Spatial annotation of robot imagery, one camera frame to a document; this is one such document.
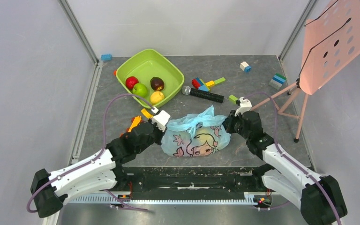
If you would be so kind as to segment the light blue printed plastic bag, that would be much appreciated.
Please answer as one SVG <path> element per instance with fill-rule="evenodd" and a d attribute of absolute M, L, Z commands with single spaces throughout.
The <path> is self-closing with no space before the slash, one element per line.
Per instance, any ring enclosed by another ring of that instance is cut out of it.
<path fill-rule="evenodd" d="M 231 140 L 231 134 L 223 126 L 226 118 L 216 115 L 214 106 L 210 106 L 202 113 L 170 120 L 161 148 L 171 157 L 201 157 L 216 153 Z"/>

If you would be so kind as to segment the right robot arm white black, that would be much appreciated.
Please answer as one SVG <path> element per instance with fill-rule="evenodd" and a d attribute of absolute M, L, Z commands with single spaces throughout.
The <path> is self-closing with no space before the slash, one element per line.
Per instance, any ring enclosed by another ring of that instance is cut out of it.
<path fill-rule="evenodd" d="M 300 210 L 309 225 L 341 224 L 348 209 L 338 181 L 316 173 L 287 153 L 264 132 L 259 113 L 232 110 L 223 125 L 228 133 L 243 137 L 249 151 L 265 162 L 253 171 L 255 190 L 277 192 Z"/>

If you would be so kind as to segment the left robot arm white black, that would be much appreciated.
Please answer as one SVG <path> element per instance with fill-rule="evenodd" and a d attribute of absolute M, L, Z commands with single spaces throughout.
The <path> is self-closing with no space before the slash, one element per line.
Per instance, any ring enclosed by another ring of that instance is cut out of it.
<path fill-rule="evenodd" d="M 128 177 L 122 165 L 134 160 L 149 146 L 161 144 L 165 131 L 166 124 L 155 119 L 141 122 L 76 164 L 53 172 L 46 169 L 35 172 L 27 211 L 46 218 L 80 196 L 111 188 L 125 190 Z"/>

